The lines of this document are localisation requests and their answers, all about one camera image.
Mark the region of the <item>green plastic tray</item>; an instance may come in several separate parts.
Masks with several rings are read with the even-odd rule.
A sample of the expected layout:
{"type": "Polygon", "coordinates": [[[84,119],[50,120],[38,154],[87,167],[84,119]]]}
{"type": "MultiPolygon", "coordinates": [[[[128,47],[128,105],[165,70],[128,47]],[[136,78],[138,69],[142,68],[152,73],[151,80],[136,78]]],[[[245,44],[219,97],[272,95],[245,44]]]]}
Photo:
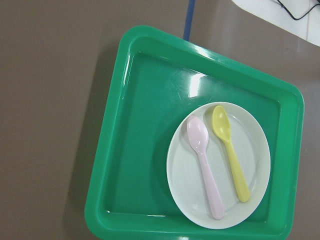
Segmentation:
{"type": "Polygon", "coordinates": [[[103,240],[285,240],[304,100],[150,26],[121,39],[85,222],[103,240]]]}

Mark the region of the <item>yellow plastic spoon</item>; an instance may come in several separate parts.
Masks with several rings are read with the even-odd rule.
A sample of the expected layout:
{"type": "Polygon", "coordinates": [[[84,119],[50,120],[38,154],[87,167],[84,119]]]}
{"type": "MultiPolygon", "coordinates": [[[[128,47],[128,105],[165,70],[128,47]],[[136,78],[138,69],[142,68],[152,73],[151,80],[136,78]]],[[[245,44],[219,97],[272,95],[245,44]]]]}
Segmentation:
{"type": "Polygon", "coordinates": [[[225,146],[237,197],[240,202],[246,203],[250,199],[251,194],[244,172],[233,147],[230,121],[222,105],[217,105],[213,109],[211,127],[213,133],[225,146]]]}

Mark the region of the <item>pink plastic spoon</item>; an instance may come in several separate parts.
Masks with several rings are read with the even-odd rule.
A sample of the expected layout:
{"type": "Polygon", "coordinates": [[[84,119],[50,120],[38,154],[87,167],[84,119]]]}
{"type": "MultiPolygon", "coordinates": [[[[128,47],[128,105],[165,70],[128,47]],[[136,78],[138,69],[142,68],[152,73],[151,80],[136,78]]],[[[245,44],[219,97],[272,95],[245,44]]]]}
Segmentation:
{"type": "Polygon", "coordinates": [[[189,144],[199,159],[211,215],[216,220],[221,220],[225,215],[225,208],[206,154],[209,143],[207,127],[199,117],[192,115],[187,119],[186,128],[189,144]]]}

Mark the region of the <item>white round plate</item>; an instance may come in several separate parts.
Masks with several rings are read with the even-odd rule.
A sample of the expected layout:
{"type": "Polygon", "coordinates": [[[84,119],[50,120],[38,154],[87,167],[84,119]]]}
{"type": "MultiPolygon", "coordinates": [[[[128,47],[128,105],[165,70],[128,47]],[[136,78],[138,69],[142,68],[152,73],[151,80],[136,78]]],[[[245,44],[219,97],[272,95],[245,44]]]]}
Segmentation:
{"type": "Polygon", "coordinates": [[[167,153],[167,182],[179,210],[193,223],[208,229],[233,227],[247,219],[258,207],[266,192],[271,157],[267,138],[257,120],[244,108],[221,102],[229,123],[231,142],[250,191],[250,198],[242,203],[238,199],[228,155],[223,142],[212,129],[212,113],[217,102],[193,110],[208,130],[207,157],[224,205],[224,217],[213,218],[201,166],[187,135],[187,120],[177,127],[167,153]]]}

